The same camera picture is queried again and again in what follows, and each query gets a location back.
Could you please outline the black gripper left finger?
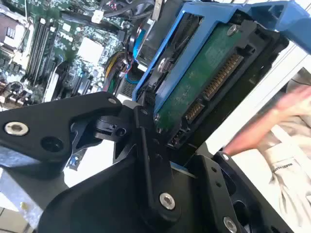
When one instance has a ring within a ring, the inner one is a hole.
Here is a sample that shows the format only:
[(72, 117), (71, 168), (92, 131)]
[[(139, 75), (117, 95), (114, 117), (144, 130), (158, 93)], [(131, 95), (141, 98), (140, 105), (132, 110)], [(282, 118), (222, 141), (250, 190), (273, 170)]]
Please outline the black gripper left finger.
[(134, 160), (143, 218), (178, 220), (173, 174), (150, 104), (130, 108), (99, 92), (0, 115), (1, 166), (37, 179), (57, 177), (72, 154), (103, 140), (115, 143), (115, 164)]

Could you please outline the person's hand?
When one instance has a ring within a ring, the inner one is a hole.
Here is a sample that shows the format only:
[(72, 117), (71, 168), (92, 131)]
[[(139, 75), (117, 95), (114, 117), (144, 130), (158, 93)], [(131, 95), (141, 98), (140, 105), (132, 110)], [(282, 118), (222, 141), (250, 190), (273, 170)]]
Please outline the person's hand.
[(276, 103), (275, 108), (282, 116), (304, 116), (311, 114), (311, 87), (301, 85), (286, 93)]

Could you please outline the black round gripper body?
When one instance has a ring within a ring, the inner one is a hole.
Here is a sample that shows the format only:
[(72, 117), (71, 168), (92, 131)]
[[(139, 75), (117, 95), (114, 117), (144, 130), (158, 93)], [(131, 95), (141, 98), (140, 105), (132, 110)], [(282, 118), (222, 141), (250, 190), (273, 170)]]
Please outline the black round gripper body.
[(43, 212), (39, 233), (212, 233), (213, 223), (204, 214), (195, 191), (195, 178), (172, 168), (181, 207), (175, 223), (149, 226), (136, 193), (133, 159), (120, 162), (55, 197)]

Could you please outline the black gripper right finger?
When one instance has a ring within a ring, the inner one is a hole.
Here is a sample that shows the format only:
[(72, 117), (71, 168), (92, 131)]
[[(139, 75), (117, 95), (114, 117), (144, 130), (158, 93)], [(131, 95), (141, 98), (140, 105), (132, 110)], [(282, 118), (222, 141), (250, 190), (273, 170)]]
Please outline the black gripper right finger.
[(291, 233), (292, 229), (225, 154), (194, 155), (204, 217), (213, 233)]

